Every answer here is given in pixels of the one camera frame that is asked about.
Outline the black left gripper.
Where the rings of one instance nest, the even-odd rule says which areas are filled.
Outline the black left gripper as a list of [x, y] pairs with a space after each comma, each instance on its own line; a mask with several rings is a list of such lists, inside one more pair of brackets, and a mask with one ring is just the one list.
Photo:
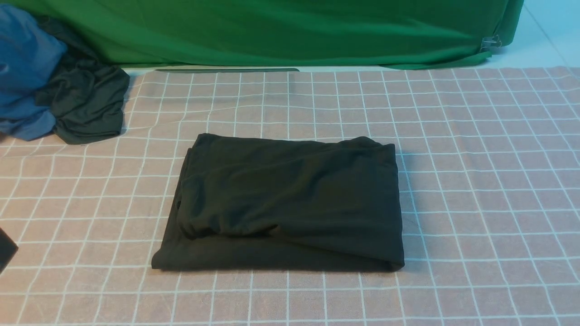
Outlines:
[[0, 228], [0, 273], [3, 273], [18, 249], [18, 245]]

